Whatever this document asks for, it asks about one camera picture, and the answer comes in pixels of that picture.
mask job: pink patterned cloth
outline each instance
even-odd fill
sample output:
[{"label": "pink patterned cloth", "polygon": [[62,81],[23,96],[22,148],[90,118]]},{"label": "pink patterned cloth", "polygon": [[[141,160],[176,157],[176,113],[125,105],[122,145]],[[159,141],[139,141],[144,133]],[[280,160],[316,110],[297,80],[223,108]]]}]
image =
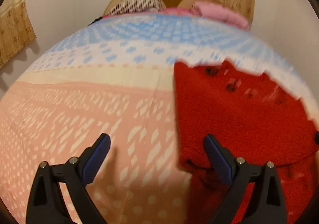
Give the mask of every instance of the pink patterned cloth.
[{"label": "pink patterned cloth", "polygon": [[243,30],[249,28],[248,20],[244,16],[220,4],[208,1],[195,1],[192,13],[200,14],[204,18],[225,22],[226,24],[239,27]]},{"label": "pink patterned cloth", "polygon": [[[101,72],[112,77],[97,81]],[[65,163],[108,133],[110,152],[87,186],[105,220],[184,223],[190,175],[177,164],[172,81],[172,68],[127,64],[24,73],[0,103],[0,194],[17,222],[26,221],[41,161]],[[81,224],[65,184],[61,190],[71,218]]]},{"label": "pink patterned cloth", "polygon": [[160,11],[159,13],[180,15],[180,16],[194,16],[194,14],[190,10],[184,9],[184,8],[179,8],[179,7],[166,8],[166,9],[163,9],[162,11]]}]

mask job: pink cloth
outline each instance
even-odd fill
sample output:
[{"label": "pink cloth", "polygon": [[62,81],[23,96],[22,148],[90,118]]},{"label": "pink cloth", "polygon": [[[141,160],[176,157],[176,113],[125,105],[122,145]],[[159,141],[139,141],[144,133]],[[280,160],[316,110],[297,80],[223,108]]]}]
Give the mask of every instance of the pink cloth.
[{"label": "pink cloth", "polygon": [[161,14],[173,14],[180,16],[194,16],[194,14],[187,9],[179,8],[179,7],[169,7],[160,11]]},{"label": "pink cloth", "polygon": [[241,29],[248,29],[248,20],[241,14],[212,2],[208,1],[195,1],[193,4],[192,12],[200,14],[204,18],[209,18],[226,24],[239,27]]}]

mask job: folded clothes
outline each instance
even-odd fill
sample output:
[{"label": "folded clothes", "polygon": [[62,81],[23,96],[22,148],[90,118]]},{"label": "folded clothes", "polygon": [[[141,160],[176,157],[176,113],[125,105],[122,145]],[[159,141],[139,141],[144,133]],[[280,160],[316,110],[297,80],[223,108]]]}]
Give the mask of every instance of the folded clothes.
[{"label": "folded clothes", "polygon": [[239,13],[220,5],[208,1],[195,1],[192,8],[193,13],[198,13],[204,18],[218,20],[226,24],[248,29],[248,19]]},{"label": "folded clothes", "polygon": [[[212,133],[235,157],[275,163],[288,223],[301,215],[317,186],[315,125],[295,100],[263,73],[250,75],[228,61],[189,68],[174,66],[179,161],[193,174],[187,224],[206,224],[227,192],[203,149]],[[242,220],[254,184],[249,184],[233,223]]]}]

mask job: blue gripper pad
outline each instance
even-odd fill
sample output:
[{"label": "blue gripper pad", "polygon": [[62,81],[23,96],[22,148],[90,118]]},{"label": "blue gripper pad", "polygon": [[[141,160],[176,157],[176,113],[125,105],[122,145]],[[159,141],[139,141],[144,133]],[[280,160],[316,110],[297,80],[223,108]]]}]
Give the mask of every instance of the blue gripper pad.
[{"label": "blue gripper pad", "polygon": [[232,178],[235,175],[236,165],[229,162],[232,161],[232,155],[229,150],[223,148],[212,134],[205,136],[204,150],[221,182],[230,187],[233,181]]},{"label": "blue gripper pad", "polygon": [[108,154],[111,147],[111,139],[107,134],[101,134],[98,140],[93,144],[92,147],[87,148],[81,157],[88,157],[84,160],[85,164],[82,166],[82,185],[85,187],[87,184],[93,182],[101,164],[103,163],[106,155]]}]

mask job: striped cloth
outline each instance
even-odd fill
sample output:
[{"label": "striped cloth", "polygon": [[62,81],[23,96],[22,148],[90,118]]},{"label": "striped cloth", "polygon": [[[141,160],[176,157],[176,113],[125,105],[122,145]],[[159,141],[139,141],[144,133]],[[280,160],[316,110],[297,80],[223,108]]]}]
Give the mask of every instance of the striped cloth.
[{"label": "striped cloth", "polygon": [[142,12],[152,8],[160,10],[162,8],[162,0],[123,0],[115,5],[107,15]]}]

